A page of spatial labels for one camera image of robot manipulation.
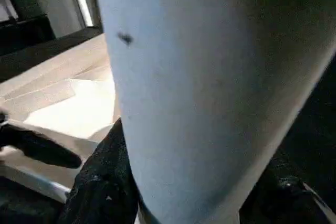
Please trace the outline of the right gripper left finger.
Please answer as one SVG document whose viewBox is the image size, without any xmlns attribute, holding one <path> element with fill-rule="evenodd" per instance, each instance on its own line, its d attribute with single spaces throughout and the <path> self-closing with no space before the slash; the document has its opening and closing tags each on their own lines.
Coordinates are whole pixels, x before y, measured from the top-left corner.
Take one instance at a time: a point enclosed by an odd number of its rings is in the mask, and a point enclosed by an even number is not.
<svg viewBox="0 0 336 224">
<path fill-rule="evenodd" d="M 75 177 L 58 223 L 134 223 L 139 194 L 121 119 Z"/>
</svg>

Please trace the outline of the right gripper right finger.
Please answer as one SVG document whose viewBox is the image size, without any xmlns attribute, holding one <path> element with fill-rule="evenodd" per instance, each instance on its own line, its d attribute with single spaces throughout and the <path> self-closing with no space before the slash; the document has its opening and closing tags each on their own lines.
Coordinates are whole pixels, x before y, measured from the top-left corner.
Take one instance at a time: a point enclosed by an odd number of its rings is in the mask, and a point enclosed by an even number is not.
<svg viewBox="0 0 336 224">
<path fill-rule="evenodd" d="M 278 149 L 239 210 L 240 223 L 335 223 L 335 212 Z"/>
</svg>

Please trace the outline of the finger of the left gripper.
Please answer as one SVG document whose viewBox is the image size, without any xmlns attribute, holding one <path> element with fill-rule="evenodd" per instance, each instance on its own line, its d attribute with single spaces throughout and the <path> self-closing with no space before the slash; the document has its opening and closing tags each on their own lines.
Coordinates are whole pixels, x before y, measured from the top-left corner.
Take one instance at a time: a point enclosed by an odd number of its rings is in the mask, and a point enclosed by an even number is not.
<svg viewBox="0 0 336 224">
<path fill-rule="evenodd" d="M 1 148 L 14 147 L 29 158 L 48 165 L 76 169 L 81 158 L 47 136 L 11 124 L 1 126 Z"/>
</svg>

